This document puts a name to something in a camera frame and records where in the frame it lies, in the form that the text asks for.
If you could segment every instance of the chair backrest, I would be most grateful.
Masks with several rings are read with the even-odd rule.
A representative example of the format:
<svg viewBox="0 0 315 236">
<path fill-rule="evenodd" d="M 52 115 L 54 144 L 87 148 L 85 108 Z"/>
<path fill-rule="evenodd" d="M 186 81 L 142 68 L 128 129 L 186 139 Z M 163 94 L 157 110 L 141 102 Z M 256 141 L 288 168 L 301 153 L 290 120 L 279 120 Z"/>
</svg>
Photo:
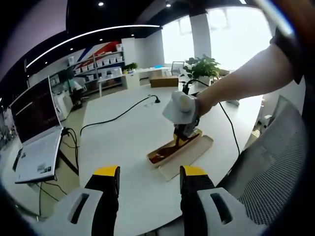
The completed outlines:
<svg viewBox="0 0 315 236">
<path fill-rule="evenodd" d="M 298 180 L 308 150 L 299 111 L 289 102 L 260 137 L 238 158 L 219 184 L 246 207 L 256 224 L 271 224 Z"/>
<path fill-rule="evenodd" d="M 180 75 L 181 69 L 183 69 L 184 64 L 184 61 L 173 61 L 171 69 L 172 75 Z"/>
</svg>

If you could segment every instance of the cardboard box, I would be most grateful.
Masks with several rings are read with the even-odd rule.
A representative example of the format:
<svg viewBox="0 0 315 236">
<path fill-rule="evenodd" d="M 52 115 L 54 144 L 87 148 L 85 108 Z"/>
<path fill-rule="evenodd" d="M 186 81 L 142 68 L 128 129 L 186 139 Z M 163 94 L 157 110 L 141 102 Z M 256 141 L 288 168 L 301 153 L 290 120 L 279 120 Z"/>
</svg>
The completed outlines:
<svg viewBox="0 0 315 236">
<path fill-rule="evenodd" d="M 150 84 L 152 88 L 178 87 L 178 77 L 176 75 L 168 77 L 153 77 L 150 79 Z"/>
</svg>

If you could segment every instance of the white table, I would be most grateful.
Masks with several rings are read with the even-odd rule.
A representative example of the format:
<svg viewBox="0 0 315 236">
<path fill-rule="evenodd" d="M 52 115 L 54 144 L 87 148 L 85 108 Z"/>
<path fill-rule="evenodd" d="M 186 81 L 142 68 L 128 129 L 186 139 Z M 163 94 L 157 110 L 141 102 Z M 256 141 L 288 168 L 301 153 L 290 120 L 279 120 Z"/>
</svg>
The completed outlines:
<svg viewBox="0 0 315 236">
<path fill-rule="evenodd" d="M 79 149 L 80 185 L 84 187 L 95 169 L 119 165 L 120 194 L 115 235 L 134 236 L 154 230 L 179 217 L 180 178 L 166 182 L 149 165 L 146 155 L 172 140 L 174 126 L 162 111 L 177 88 L 141 86 L 90 101 L 83 125 L 112 119 L 149 94 L 148 99 L 111 123 L 86 128 Z M 242 99 L 240 106 L 222 105 L 234 125 L 242 150 L 260 110 L 262 96 Z M 238 157 L 231 125 L 219 105 L 202 117 L 198 126 L 214 139 L 213 146 L 194 163 L 204 169 L 217 185 Z"/>
<path fill-rule="evenodd" d="M 113 78 L 100 78 L 98 80 L 98 89 L 99 89 L 99 97 L 102 97 L 102 84 L 108 80 L 112 80 L 115 78 L 122 78 L 123 87 L 125 89 L 137 89 L 140 87 L 140 77 L 139 74 L 141 73 L 152 73 L 151 77 L 154 76 L 162 76 L 165 70 L 169 70 L 169 67 L 160 67 L 160 68 L 145 68 L 145 69 L 137 69 L 132 73 L 129 74 L 122 74 L 119 76 L 115 76 Z"/>
</svg>

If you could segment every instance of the black sleeve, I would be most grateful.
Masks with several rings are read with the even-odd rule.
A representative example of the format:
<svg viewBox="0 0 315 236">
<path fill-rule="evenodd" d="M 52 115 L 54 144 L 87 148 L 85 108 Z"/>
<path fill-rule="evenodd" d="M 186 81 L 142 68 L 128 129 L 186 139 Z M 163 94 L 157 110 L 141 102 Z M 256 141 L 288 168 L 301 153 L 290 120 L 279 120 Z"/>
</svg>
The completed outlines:
<svg viewBox="0 0 315 236">
<path fill-rule="evenodd" d="M 303 76 L 303 60 L 299 50 L 293 46 L 288 38 L 283 36 L 278 28 L 276 28 L 275 36 L 270 40 L 270 43 L 277 45 L 289 59 L 294 69 L 294 80 L 299 84 Z"/>
</svg>

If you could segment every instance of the ceiling light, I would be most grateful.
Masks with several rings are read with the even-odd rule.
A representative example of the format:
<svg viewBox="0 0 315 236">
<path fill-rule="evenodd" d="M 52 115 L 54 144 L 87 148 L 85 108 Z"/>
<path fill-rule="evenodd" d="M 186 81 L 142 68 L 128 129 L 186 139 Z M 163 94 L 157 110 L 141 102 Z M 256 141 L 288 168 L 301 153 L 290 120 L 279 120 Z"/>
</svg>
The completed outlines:
<svg viewBox="0 0 315 236">
<path fill-rule="evenodd" d="M 37 61 L 38 59 L 40 59 L 42 56 L 46 55 L 47 53 L 51 52 L 52 50 L 60 47 L 61 45 L 67 43 L 67 42 L 70 42 L 74 39 L 77 39 L 77 38 L 80 38 L 80 37 L 83 37 L 85 35 L 88 35 L 88 34 L 91 34 L 91 33 L 96 33 L 96 32 L 101 32 L 101 31 L 105 31 L 105 30 L 113 30 L 113 29 L 120 29 L 120 28 L 128 28 L 128 27 L 155 27 L 155 28 L 158 28 L 160 26 L 156 26 L 156 25 L 127 25 L 127 26 L 113 26 L 113 27 L 108 27 L 108 28 L 103 28 L 103 29 L 97 29 L 97 30 L 93 30 L 93 31 L 90 31 L 90 32 L 87 32 L 87 33 L 83 33 L 83 34 L 80 34 L 78 36 L 75 36 L 73 38 L 70 38 L 60 44 L 57 44 L 56 46 L 52 47 L 51 49 L 47 50 L 46 52 L 44 52 L 43 54 L 39 55 L 37 58 L 35 58 L 31 63 L 29 63 L 26 68 L 29 68 L 35 61 Z"/>
</svg>

